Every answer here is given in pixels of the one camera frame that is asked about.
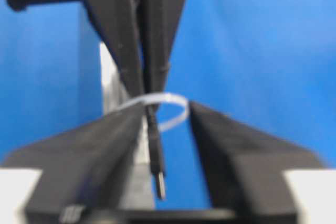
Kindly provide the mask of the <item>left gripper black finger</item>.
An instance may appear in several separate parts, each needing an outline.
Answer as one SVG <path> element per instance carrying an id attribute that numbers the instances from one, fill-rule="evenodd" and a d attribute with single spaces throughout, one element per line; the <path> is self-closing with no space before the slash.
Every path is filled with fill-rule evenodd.
<path id="1" fill-rule="evenodd" d="M 147 93 L 164 90 L 184 2 L 143 0 L 144 84 Z"/>
<path id="2" fill-rule="evenodd" d="M 325 168 L 312 151 L 190 102 L 190 122 L 214 208 L 249 223 L 297 223 L 299 213 L 283 173 Z"/>

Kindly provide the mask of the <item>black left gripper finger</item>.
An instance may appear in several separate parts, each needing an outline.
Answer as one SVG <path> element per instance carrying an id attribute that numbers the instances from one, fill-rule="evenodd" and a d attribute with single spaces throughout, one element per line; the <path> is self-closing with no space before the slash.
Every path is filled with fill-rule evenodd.
<path id="1" fill-rule="evenodd" d="M 143 94 L 133 0 L 83 0 L 90 19 L 117 65 L 129 96 Z"/>
<path id="2" fill-rule="evenodd" d="M 11 151 L 1 163 L 1 223 L 78 223 L 107 207 L 101 195 L 116 162 L 112 118 Z"/>

